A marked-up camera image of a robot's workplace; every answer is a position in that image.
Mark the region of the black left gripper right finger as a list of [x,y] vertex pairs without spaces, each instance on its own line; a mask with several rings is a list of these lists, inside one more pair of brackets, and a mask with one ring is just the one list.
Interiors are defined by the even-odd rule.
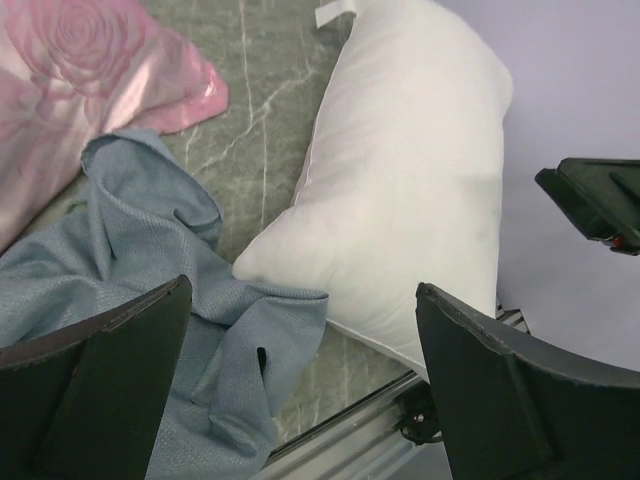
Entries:
[[416,317],[455,479],[636,479],[639,374],[422,283]]

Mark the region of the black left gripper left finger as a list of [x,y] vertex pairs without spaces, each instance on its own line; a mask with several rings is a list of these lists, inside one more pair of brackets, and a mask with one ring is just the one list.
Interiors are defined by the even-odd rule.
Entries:
[[180,275],[2,349],[2,478],[144,478],[191,298],[191,282]]

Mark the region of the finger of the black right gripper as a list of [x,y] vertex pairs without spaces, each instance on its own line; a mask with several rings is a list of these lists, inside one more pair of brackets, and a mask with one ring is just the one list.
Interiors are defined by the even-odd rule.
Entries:
[[565,158],[535,176],[588,240],[619,254],[639,254],[639,161]]

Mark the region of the blue-grey pillowcase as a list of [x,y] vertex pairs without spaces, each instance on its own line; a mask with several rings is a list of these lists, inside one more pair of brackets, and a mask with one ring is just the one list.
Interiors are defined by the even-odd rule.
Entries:
[[106,312],[169,280],[192,284],[186,336],[147,475],[247,479],[320,345],[328,297],[241,281],[216,252],[214,199],[145,130],[90,142],[87,183],[56,223],[1,258],[1,342]]

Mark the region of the white pillow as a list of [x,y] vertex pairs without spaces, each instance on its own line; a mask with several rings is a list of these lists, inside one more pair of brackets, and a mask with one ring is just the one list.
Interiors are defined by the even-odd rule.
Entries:
[[436,2],[333,1],[315,21],[345,13],[292,203],[233,272],[327,293],[330,324],[424,374],[420,283],[495,312],[512,78]]

